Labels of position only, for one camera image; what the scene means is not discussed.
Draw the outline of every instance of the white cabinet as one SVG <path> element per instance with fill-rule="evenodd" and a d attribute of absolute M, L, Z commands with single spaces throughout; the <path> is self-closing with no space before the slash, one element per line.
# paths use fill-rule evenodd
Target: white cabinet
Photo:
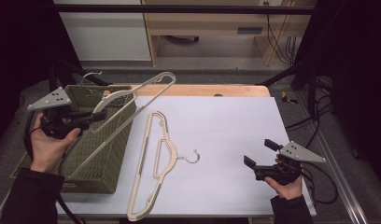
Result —
<path fill-rule="evenodd" d="M 54 0 L 56 4 L 140 5 L 139 0 Z M 60 13 L 85 61 L 150 61 L 142 13 Z"/>

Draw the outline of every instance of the green basket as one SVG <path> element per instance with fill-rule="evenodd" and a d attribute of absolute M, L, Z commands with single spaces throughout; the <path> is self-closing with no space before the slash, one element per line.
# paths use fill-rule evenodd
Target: green basket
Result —
<path fill-rule="evenodd" d="M 67 86 L 65 92 L 72 101 L 71 106 L 79 111 L 93 111 L 101 101 L 104 92 L 130 90 L 129 86 Z M 124 105 L 133 99 L 133 95 L 120 97 L 106 106 L 110 118 Z M 135 103 L 132 102 L 120 112 L 100 132 L 85 132 L 81 142 L 72 148 L 63 165 L 66 175 L 71 175 L 125 120 L 135 112 Z M 91 128 L 96 130 L 105 120 L 94 123 Z M 62 192 L 68 193 L 114 193 L 118 184 L 120 168 L 124 150 L 129 138 L 132 122 L 115 136 L 86 166 L 73 178 L 66 180 Z M 31 159 L 27 154 L 23 156 L 12 177 L 16 177 L 21 167 L 30 167 Z"/>

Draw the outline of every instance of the black sleeve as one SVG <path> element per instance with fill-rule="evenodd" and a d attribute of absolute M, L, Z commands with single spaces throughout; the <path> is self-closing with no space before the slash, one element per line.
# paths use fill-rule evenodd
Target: black sleeve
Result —
<path fill-rule="evenodd" d="M 7 198 L 0 223 L 57 223 L 56 199 L 64 178 L 22 168 Z"/>
<path fill-rule="evenodd" d="M 270 202 L 275 214 L 275 224 L 313 223 L 303 195 L 291 200 L 280 199 L 276 196 Z"/>

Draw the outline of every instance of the person's left hand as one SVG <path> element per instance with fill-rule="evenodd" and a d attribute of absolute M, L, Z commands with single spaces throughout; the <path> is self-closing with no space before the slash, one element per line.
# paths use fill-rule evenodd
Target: person's left hand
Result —
<path fill-rule="evenodd" d="M 65 151 L 77 140 L 80 129 L 72 130 L 65 139 L 47 137 L 40 129 L 41 118 L 42 114 L 38 114 L 34 124 L 34 131 L 31 133 L 34 160 L 30 170 L 52 174 Z"/>

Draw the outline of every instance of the black cable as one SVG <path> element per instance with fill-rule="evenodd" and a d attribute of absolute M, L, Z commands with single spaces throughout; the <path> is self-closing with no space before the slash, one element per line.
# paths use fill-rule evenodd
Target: black cable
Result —
<path fill-rule="evenodd" d="M 314 179 L 313 174 L 308 169 L 306 169 L 305 167 L 302 167 L 302 169 L 304 169 L 305 171 L 307 171 L 308 174 L 310 174 L 310 178 L 312 180 Z"/>
<path fill-rule="evenodd" d="M 296 36 L 294 36 L 292 40 L 292 53 L 291 53 L 292 64 L 295 63 L 295 56 L 296 56 L 295 50 L 296 50 Z"/>
<path fill-rule="evenodd" d="M 317 100 L 317 103 L 316 103 L 316 111 L 318 111 L 318 106 L 321 102 L 322 99 L 324 98 L 327 98 L 327 97 L 330 97 L 331 95 L 330 94 L 327 94 L 327 95 L 324 95 L 322 97 L 320 97 L 318 100 Z M 319 113 L 316 113 L 316 121 L 317 121 L 317 127 L 312 135 L 312 137 L 310 138 L 309 142 L 306 144 L 306 148 L 309 148 L 310 145 L 312 144 L 313 142 L 313 139 L 316 137 L 317 133 L 318 133 L 318 129 L 319 129 Z"/>
<path fill-rule="evenodd" d="M 33 133 L 34 131 L 38 130 L 38 129 L 41 129 L 42 127 L 37 127 L 37 128 L 34 128 L 33 130 L 30 131 L 30 127 L 31 127 L 31 122 L 33 121 L 33 117 L 34 117 L 34 113 L 35 111 L 31 111 L 29 114 L 28 114 L 28 118 L 27 118 L 27 121 L 25 122 L 25 128 L 24 128 L 24 136 L 23 136 L 23 142 L 24 142 L 24 146 L 25 146 L 25 149 L 27 150 L 27 153 L 28 155 L 30 156 L 31 158 L 31 161 L 34 160 L 34 153 L 33 153 L 33 147 L 32 147 L 32 144 L 31 144 L 31 133 Z M 59 205 L 62 207 L 62 209 L 65 211 L 65 213 L 77 224 L 82 224 L 79 222 L 79 220 L 74 216 L 74 214 L 68 209 L 68 207 L 66 206 L 63 198 L 61 195 L 59 195 L 59 197 L 57 198 L 57 202 L 59 203 Z"/>
<path fill-rule="evenodd" d="M 65 211 L 65 213 L 74 221 L 74 223 L 76 224 L 82 224 L 76 217 L 75 215 L 71 212 L 71 210 L 69 210 L 69 208 L 67 207 L 67 205 L 65 204 L 64 200 L 63 200 L 63 197 L 61 194 L 59 194 L 59 196 L 57 197 L 57 202 L 59 203 L 59 205 L 62 207 L 62 209 Z"/>
<path fill-rule="evenodd" d="M 327 106 L 327 105 L 325 105 L 324 107 L 322 107 L 322 108 L 318 111 L 318 113 L 321 113 L 321 111 L 322 111 L 326 106 Z M 291 125 L 289 125 L 289 126 L 286 126 L 285 129 L 287 130 L 287 129 L 296 127 L 296 126 L 298 126 L 298 125 L 301 125 L 301 124 L 307 122 L 307 121 L 310 120 L 310 119 L 312 119 L 312 117 L 308 117 L 308 118 L 303 119 L 303 120 L 301 120 L 301 121 L 298 121 L 298 122 L 296 122 L 296 123 L 294 123 L 294 124 L 291 124 Z"/>
<path fill-rule="evenodd" d="M 326 111 L 320 112 L 319 115 L 322 116 L 322 115 L 324 115 L 324 114 L 326 114 L 326 113 L 328 113 L 328 112 L 330 112 L 330 111 L 332 111 L 332 108 L 330 108 L 330 109 L 328 109 L 328 110 L 326 110 Z M 301 126 L 299 126 L 299 127 L 297 127 L 297 128 L 294 128 L 294 129 L 291 129 L 291 130 L 287 130 L 287 133 L 288 133 L 288 132 L 296 131 L 296 130 L 298 130 L 298 129 L 301 129 L 302 127 L 307 126 L 307 125 L 309 125 L 309 124 L 312 124 L 312 123 L 314 123 L 314 122 L 316 122 L 316 121 L 313 120 L 313 121 L 308 122 L 308 123 L 305 123 L 304 125 L 301 125 Z"/>
<path fill-rule="evenodd" d="M 289 59 L 289 63 L 291 63 L 290 60 L 290 40 L 292 39 L 292 36 L 287 37 L 287 42 L 286 42 L 286 57 Z"/>
<path fill-rule="evenodd" d="M 313 178 L 305 174 L 303 171 L 301 171 L 301 175 L 305 177 L 313 186 L 314 186 L 314 181 Z"/>
<path fill-rule="evenodd" d="M 324 202 L 324 201 L 321 201 L 321 200 L 317 200 L 316 199 L 316 202 L 317 203 L 324 203 L 324 204 L 331 204 L 331 203 L 334 203 L 336 202 L 336 200 L 338 199 L 338 195 L 339 195 L 339 191 L 338 191 L 338 188 L 335 184 L 335 182 L 333 181 L 332 177 L 327 173 L 325 172 L 324 170 L 322 170 L 321 168 L 319 168 L 318 166 L 316 166 L 315 164 L 313 164 L 312 162 L 309 162 L 309 161 L 304 161 L 303 163 L 306 163 L 308 165 L 311 165 L 313 166 L 314 168 L 318 169 L 321 173 L 323 173 L 325 176 L 327 176 L 330 181 L 332 182 L 332 185 L 333 185 L 333 188 L 334 188 L 334 196 L 333 196 L 333 199 L 327 201 L 327 202 Z"/>
<path fill-rule="evenodd" d="M 286 58 L 287 61 L 286 61 L 286 62 L 283 62 L 283 60 L 282 60 L 281 57 L 280 57 L 280 54 L 281 54 L 281 56 L 282 56 L 283 58 L 285 58 L 283 52 L 281 51 L 280 46 L 278 46 L 278 42 L 277 42 L 277 40 L 275 39 L 275 34 L 273 34 L 272 28 L 271 28 L 271 26 L 270 26 L 269 14 L 266 14 L 266 18 L 267 18 L 267 39 L 269 40 L 269 43 L 270 43 L 270 45 L 272 46 L 273 50 L 275 51 L 275 54 L 277 55 L 277 57 L 278 57 L 278 59 L 280 60 L 280 62 L 289 64 L 289 61 L 288 61 L 287 58 Z M 270 40 L 270 35 L 269 35 L 269 33 L 272 33 L 273 39 L 275 40 L 275 44 L 277 45 L 277 48 L 278 48 L 280 54 L 278 54 L 277 50 L 275 49 L 275 46 L 272 44 L 272 41 Z"/>

